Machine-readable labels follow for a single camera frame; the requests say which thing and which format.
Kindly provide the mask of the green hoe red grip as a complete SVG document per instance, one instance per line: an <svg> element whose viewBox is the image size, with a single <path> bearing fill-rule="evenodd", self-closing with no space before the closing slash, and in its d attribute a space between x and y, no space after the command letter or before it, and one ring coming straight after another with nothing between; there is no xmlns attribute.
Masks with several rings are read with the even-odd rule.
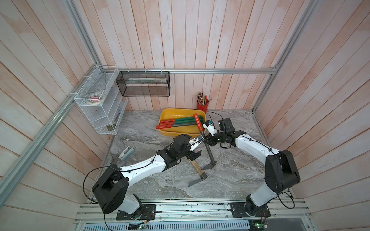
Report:
<svg viewBox="0 0 370 231"><path fill-rule="evenodd" d="M190 117L183 117L183 118L173 118L173 119L166 119L161 120L159 124L179 124L179 123L189 123L195 121L193 116Z"/></svg>
<svg viewBox="0 0 370 231"><path fill-rule="evenodd" d="M159 125L156 126L156 129L166 129L166 128L189 126L189 125L196 125L196 124L197 123L194 117L167 119L167 120L161 120Z"/></svg>

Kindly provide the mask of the grey hoe red grip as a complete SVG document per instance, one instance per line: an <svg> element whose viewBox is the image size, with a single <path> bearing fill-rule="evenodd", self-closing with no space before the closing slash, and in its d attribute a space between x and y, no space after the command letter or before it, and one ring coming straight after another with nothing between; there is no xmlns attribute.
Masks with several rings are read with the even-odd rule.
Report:
<svg viewBox="0 0 370 231"><path fill-rule="evenodd" d="M160 124L156 126L156 129L169 129L175 127L184 127L184 126L193 126L196 125L196 122L189 122L189 123L179 123L179 124Z"/></svg>
<svg viewBox="0 0 370 231"><path fill-rule="evenodd" d="M203 138L203 142L204 142L204 144L205 144L206 150L207 150L207 152L208 152L208 155L209 155L209 158L210 158L210 161L211 161L208 165L206 165L206 166L203 168L203 170L212 169L212 168L214 168L214 167L216 166L216 161L215 161L214 156L213 156L213 154L212 154L211 148L210 148L210 147L209 147L209 145L206 143L206 140L205 140L206 135L205 135L205 133L204 133L203 126L202 126L202 124L201 124L201 121L200 121L200 119L199 119L198 115L197 115L197 114L194 114L193 116L194 116L194 119L195 119L196 125L197 125L197 127L198 127L198 129L199 129L199 131L200 131L200 134L201 134L201 136L202 136L202 138Z"/></svg>

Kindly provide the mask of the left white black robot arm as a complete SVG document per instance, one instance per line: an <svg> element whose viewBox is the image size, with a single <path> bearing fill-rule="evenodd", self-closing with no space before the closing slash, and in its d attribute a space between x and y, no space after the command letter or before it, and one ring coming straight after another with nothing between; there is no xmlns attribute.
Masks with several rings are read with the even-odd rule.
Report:
<svg viewBox="0 0 370 231"><path fill-rule="evenodd" d="M107 166L92 188L103 214L110 214L117 209L130 215L136 213L140 202L135 196L127 196L127 190L153 174L176 166L183 157L194 161L201 155L201 151L196 153L194 150L203 141L201 136L192 138L188 134L181 134L175 137L170 145L158 150L153 157L145 161L131 166Z"/></svg>

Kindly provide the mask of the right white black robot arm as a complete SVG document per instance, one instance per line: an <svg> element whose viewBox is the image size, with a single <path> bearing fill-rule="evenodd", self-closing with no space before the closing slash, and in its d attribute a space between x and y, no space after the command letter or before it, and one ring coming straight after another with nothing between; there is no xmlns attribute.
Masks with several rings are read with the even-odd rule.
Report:
<svg viewBox="0 0 370 231"><path fill-rule="evenodd" d="M209 146L229 143L252 155L265 166L265 182L246 197L244 207L247 214L254 216L269 201L279 197L284 190L301 181L293 154L290 151L271 148L244 131L236 131L229 118L221 119L218 123L219 131L211 120L207 120L202 125L209 132L205 136L205 142Z"/></svg>

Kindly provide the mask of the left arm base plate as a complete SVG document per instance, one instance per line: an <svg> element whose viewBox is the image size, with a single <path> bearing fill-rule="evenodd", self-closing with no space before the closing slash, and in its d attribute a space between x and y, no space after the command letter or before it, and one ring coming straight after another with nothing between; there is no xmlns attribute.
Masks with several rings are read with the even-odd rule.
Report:
<svg viewBox="0 0 370 231"><path fill-rule="evenodd" d="M121 221L139 221L139 220L154 220L156 216L156 205L148 204L138 208L133 214L128 214L124 211L119 210L116 216L116 220Z"/></svg>

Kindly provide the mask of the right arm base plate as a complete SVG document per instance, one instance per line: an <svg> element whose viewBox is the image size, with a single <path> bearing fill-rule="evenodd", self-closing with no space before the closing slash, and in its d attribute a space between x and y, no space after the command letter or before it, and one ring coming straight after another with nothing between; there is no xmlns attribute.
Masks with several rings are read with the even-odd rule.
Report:
<svg viewBox="0 0 370 231"><path fill-rule="evenodd" d="M230 203L229 209L232 212L234 218L246 218L246 217L270 217L271 213L267 205L256 207L250 202L234 202Z"/></svg>

